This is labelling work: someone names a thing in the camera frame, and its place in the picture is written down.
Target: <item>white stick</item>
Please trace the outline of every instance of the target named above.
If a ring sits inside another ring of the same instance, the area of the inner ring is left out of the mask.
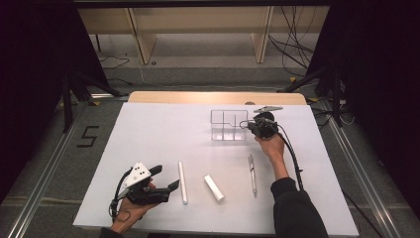
[[[183,174],[183,166],[182,162],[178,163],[179,168],[179,180],[181,182],[181,193],[182,193],[182,201],[184,204],[188,203],[188,198],[186,196],[186,186],[185,186],[185,177]]]
[[[223,195],[222,191],[219,189],[216,183],[211,179],[211,177],[206,176],[204,177],[204,180],[207,182],[207,185],[209,185],[211,191],[213,192],[214,198],[216,198],[218,202],[222,201],[223,198],[225,198],[225,195]]]

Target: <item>printed number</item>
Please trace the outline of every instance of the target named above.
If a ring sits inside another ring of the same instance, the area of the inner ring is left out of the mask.
[[[87,130],[89,129],[98,129],[99,126],[87,126],[84,129],[83,135],[81,136],[81,139],[91,139],[92,141],[90,142],[89,145],[77,145],[77,148],[86,148],[86,147],[93,147],[93,144],[96,141],[96,136],[86,136]]]

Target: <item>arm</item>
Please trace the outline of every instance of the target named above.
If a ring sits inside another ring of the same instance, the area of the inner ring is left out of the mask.
[[[328,237],[327,230],[308,193],[296,189],[295,181],[289,177],[284,163],[284,142],[278,135],[269,140],[256,137],[262,151],[271,162],[275,182],[271,192],[274,228],[277,237]]]

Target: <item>wire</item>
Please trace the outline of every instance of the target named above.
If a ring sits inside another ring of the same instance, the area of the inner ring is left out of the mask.
[[[377,236],[380,237],[380,238],[383,238],[382,234],[380,234],[380,232],[376,229],[376,227],[374,227],[373,223],[370,221],[370,219],[367,217],[367,215],[361,210],[360,207],[358,207],[356,205],[356,203],[352,200],[352,198],[349,197],[349,195],[343,189],[342,189],[342,193],[346,197],[346,199],[348,199],[352,203],[352,205],[362,215],[362,217],[367,221],[367,223],[371,226],[371,228],[373,228],[373,230],[374,230],[374,232],[376,232]]]
[[[266,123],[266,125],[269,128],[271,128],[275,132],[275,134],[277,134],[281,138],[281,140],[284,142],[284,145],[287,147],[287,150],[289,151],[290,156],[291,156],[291,160],[293,161],[293,164],[294,164],[294,171],[296,173],[296,180],[297,180],[297,184],[299,186],[299,190],[304,190],[303,189],[302,177],[300,176],[300,173],[302,172],[302,170],[299,168],[299,165],[297,164],[296,155],[294,154],[294,150],[291,146],[290,140],[287,137],[286,131],[280,125],[277,124],[277,127],[279,127],[283,131],[284,136],[285,136],[285,138],[284,138],[283,135],[281,135],[281,133],[278,133],[277,130],[275,130],[271,126],[270,123]]]
[[[344,123],[344,124],[346,124],[346,125],[352,125],[354,122],[355,122],[355,118],[356,117],[353,117],[352,118],[352,121],[346,121],[344,118],[343,118],[343,116],[342,116],[342,114],[345,114],[345,113],[340,113],[340,120]]]
[[[114,199],[112,199],[111,204],[109,204],[108,213],[112,217],[112,222],[114,222],[115,217],[117,217],[117,213],[118,213],[117,206],[118,206],[118,202],[120,201],[120,199],[118,199],[118,192],[120,191],[121,184],[123,183],[124,179],[130,174],[130,172],[132,171],[132,169],[133,168],[130,168],[129,170],[127,170],[123,174],[123,176],[121,177],[120,181],[118,182],[117,189],[115,190]]]
[[[123,79],[118,78],[118,77],[108,78],[108,81],[111,81],[111,80],[119,80],[119,81],[125,82],[125,83],[127,83],[129,85],[133,85],[134,84],[133,82],[129,82],[129,81],[123,80]]]
[[[309,57],[306,55],[306,53],[305,52],[308,52],[308,53],[311,53],[311,54],[313,54],[313,50],[310,50],[310,49],[308,49],[308,48],[306,48],[306,47],[304,47],[304,46],[302,46],[301,44],[300,44],[300,41],[306,36],[306,34],[309,32],[309,29],[310,29],[310,27],[312,26],[312,24],[313,24],[313,20],[314,20],[314,18],[315,18],[315,12],[316,12],[316,7],[314,8],[314,11],[313,11],[313,14],[312,14],[312,19],[311,19],[311,22],[310,22],[310,24],[309,24],[309,26],[308,26],[308,28],[306,29],[306,32],[303,34],[303,36],[300,38],[300,39],[298,39],[297,38],[297,31],[296,31],[296,27],[297,27],[297,25],[299,24],[299,22],[300,22],[300,19],[301,19],[301,15],[302,15],[302,12],[304,11],[304,7],[302,7],[301,8],[301,10],[300,10],[300,12],[299,12],[299,16],[298,16],[298,19],[297,19],[297,22],[296,22],[296,7],[294,6],[294,7],[292,7],[291,9],[292,9],[292,19],[291,19],[291,21],[289,21],[289,19],[287,18],[287,16],[286,16],[286,14],[284,13],[284,9],[282,8],[282,7],[280,7],[280,9],[281,9],[281,12],[282,12],[282,14],[283,14],[283,16],[284,16],[284,19],[285,19],[285,21],[286,21],[286,23],[287,23],[287,27],[288,27],[288,29],[289,29],[289,33],[288,33],[288,38],[287,38],[287,41],[286,41],[286,43],[283,43],[283,42],[280,42],[280,41],[277,41],[272,35],[268,35],[268,38],[270,39],[270,41],[272,42],[272,44],[274,45],[274,47],[279,51],[279,52],[281,52],[282,53],[282,57],[281,57],[281,63],[282,63],[282,66],[283,66],[283,68],[284,68],[284,70],[285,71],[287,71],[288,73],[290,73],[290,74],[293,74],[293,75],[297,75],[297,76],[304,76],[304,75],[301,75],[301,74],[298,74],[298,73],[295,73],[295,72],[292,72],[287,66],[286,66],[286,61],[287,61],[287,59],[291,59],[291,60],[293,60],[293,61],[295,61],[295,62],[297,62],[300,66],[302,66],[302,67],[304,67],[304,68],[308,68],[308,66],[306,65],[306,62],[308,62],[308,63],[310,63],[310,59],[309,59]],[[284,45],[284,48],[283,49],[281,49],[280,48],[280,46],[278,46],[276,43],[279,43],[279,44],[282,44],[282,45]],[[286,51],[286,48],[287,47],[293,47],[293,50],[292,51],[290,51],[290,53],[288,53],[287,51]],[[292,57],[290,54],[292,53],[292,52],[294,52],[294,51],[296,51],[297,50],[297,53],[299,54],[299,56],[300,56],[300,59],[301,59],[301,61],[299,61],[299,60],[297,60],[297,59],[295,59],[294,57]]]
[[[123,64],[126,64],[127,62],[130,61],[130,59],[127,59],[127,58],[117,58],[117,57],[106,57],[105,59],[101,59],[100,61],[105,61],[105,60],[110,59],[110,58],[117,59],[117,60],[124,60],[124,62],[122,62],[122,63],[120,63],[116,66],[110,67],[110,68],[117,68],[117,67],[119,67]]]
[[[327,118],[327,120],[323,124],[321,124],[321,125],[317,124],[318,127],[320,127],[319,130],[321,130],[322,128],[324,128],[324,126],[326,126],[330,122],[330,119],[332,117],[333,117],[332,115],[329,115],[329,117]]]
[[[145,78],[143,76],[143,71],[142,68],[139,67],[140,69],[140,76],[141,76],[141,80],[142,83],[146,84],[146,85],[150,85],[150,86],[157,86],[157,87],[163,87],[163,88],[178,88],[178,87],[194,87],[194,88],[207,88],[207,87],[218,87],[218,88],[226,88],[226,89],[238,89],[238,88],[251,88],[251,89],[270,89],[270,90],[278,90],[278,87],[257,87],[257,86],[222,86],[222,85],[174,85],[174,86],[169,86],[169,85],[161,85],[161,84],[155,84],[155,83],[150,83],[150,82],[146,82]]]

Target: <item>transparent container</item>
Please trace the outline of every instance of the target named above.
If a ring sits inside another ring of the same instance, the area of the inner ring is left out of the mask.
[[[247,138],[247,110],[212,110],[210,122],[213,141],[245,141]]]

